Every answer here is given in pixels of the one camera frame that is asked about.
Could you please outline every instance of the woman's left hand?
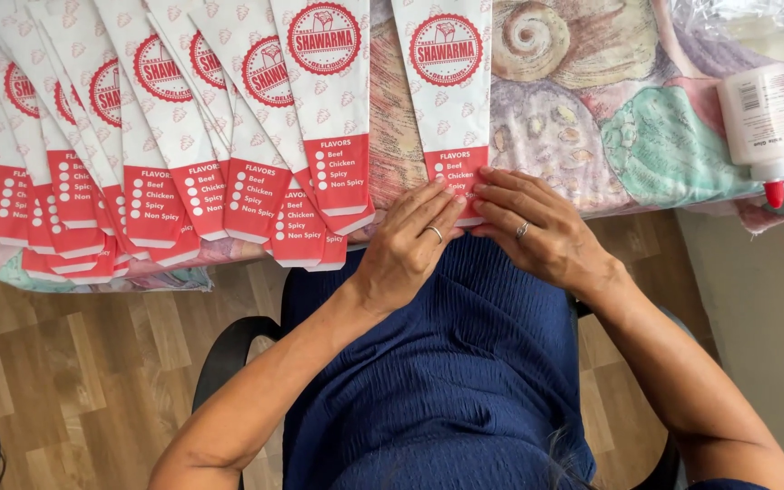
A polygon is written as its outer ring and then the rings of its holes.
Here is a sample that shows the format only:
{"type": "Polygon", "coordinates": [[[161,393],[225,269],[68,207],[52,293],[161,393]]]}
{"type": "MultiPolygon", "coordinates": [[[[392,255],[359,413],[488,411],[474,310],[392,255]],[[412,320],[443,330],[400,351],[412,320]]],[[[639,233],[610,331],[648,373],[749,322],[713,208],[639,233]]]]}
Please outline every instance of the woman's left hand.
{"type": "Polygon", "coordinates": [[[386,316],[413,300],[447,244],[463,235],[455,223],[465,202],[439,180],[409,190],[392,204],[348,279],[368,311],[386,316]]]}

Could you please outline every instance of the hand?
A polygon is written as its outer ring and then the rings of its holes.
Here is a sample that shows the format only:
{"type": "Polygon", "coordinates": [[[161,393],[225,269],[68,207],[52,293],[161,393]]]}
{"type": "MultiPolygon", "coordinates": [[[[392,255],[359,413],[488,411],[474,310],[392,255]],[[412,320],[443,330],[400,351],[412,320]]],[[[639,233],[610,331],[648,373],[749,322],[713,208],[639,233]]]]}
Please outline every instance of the hand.
{"type": "Polygon", "coordinates": [[[454,225],[464,207],[464,197],[443,179],[413,188],[392,204],[348,279],[366,309],[386,316],[413,301],[447,244],[463,235],[454,225]]]}
{"type": "Polygon", "coordinates": [[[490,184],[474,187],[480,197],[474,209],[486,224],[472,234],[495,240],[519,269],[571,291],[587,304],[626,274],[572,204],[546,181],[490,167],[480,173],[490,184]],[[517,240],[517,229],[527,221],[528,230],[517,240]]]}

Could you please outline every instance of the red bottle cap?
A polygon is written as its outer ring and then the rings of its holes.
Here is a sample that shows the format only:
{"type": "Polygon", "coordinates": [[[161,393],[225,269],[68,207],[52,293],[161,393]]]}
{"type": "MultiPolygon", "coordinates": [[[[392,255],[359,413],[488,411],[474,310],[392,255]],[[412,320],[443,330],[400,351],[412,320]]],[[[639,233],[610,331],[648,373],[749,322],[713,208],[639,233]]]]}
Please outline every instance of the red bottle cap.
{"type": "Polygon", "coordinates": [[[768,195],[768,203],[773,209],[779,209],[784,202],[784,181],[764,182],[764,192],[768,195]]]}

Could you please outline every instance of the wall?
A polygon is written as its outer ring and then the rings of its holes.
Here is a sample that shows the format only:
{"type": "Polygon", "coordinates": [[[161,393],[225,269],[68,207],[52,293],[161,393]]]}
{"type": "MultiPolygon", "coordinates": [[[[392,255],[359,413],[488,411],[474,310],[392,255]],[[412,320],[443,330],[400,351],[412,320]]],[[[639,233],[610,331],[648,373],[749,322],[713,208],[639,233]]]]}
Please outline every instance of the wall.
{"type": "Polygon", "coordinates": [[[734,216],[679,218],[725,369],[784,448],[784,224],[752,237],[734,216]]]}

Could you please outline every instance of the person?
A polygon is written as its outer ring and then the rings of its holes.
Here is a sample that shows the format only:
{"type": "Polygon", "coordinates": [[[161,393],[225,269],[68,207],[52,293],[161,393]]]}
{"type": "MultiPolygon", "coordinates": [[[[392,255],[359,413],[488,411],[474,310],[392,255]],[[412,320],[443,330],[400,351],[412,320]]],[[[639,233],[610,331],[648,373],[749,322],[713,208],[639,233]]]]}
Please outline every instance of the person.
{"type": "Polygon", "coordinates": [[[237,488],[284,415],[287,489],[593,488],[566,291],[631,366],[692,490],[784,490],[758,414],[571,203],[480,172],[485,224],[469,235],[463,196],[438,180],[388,209],[361,260],[293,270],[287,335],[186,421],[151,490],[237,488]]]}

